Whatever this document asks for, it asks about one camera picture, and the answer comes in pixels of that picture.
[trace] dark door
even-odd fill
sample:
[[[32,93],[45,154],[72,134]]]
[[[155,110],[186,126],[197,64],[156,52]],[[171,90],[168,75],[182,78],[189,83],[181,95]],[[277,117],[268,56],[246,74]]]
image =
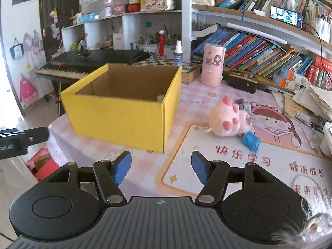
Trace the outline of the dark door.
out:
[[[39,0],[39,2],[43,44],[46,61],[49,61],[60,46],[62,40],[61,28],[70,26],[72,20],[69,20],[69,18],[79,12],[79,0]],[[53,38],[52,24],[54,24],[54,19],[50,16],[54,9],[57,9],[59,20],[55,25],[56,28],[60,28],[60,35],[57,38]]]

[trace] phone screen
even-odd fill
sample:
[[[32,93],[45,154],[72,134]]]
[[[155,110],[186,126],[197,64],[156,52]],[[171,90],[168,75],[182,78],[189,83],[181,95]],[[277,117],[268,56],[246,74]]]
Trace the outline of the phone screen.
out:
[[[270,18],[302,28],[302,15],[287,9],[272,6]]]

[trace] pen holder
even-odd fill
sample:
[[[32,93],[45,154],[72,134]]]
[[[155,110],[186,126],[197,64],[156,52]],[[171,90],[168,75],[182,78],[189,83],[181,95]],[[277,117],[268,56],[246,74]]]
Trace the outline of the pen holder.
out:
[[[200,81],[205,86],[217,87],[222,80],[222,70],[224,68],[226,48],[205,44],[203,55],[202,76]]]

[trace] pink paw pad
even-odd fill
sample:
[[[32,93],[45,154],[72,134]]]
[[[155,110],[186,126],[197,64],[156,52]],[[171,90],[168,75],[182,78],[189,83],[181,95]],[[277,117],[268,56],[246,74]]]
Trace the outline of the pink paw pad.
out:
[[[229,130],[230,130],[230,127],[231,127],[231,123],[230,123],[229,121],[224,121],[224,122],[222,123],[222,126],[224,127],[224,129],[225,129],[226,131],[229,131]]]
[[[239,107],[238,106],[233,106],[233,110],[235,113],[238,113],[239,112]]]
[[[238,124],[239,123],[239,120],[237,118],[233,118],[233,124]]]
[[[223,99],[222,99],[222,102],[227,105],[227,106],[231,106],[232,105],[232,100],[230,99],[229,96],[225,96]]]

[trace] metal screw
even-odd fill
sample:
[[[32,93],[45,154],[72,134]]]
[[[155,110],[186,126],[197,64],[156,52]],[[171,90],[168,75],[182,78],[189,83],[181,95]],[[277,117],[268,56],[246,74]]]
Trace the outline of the metal screw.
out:
[[[120,195],[115,194],[115,195],[111,195],[111,196],[109,196],[109,197],[107,198],[107,201],[108,201],[109,203],[120,203],[120,202],[123,201],[123,197],[121,197]]]
[[[215,198],[209,194],[202,194],[198,197],[198,200],[202,203],[211,203],[215,200]]]

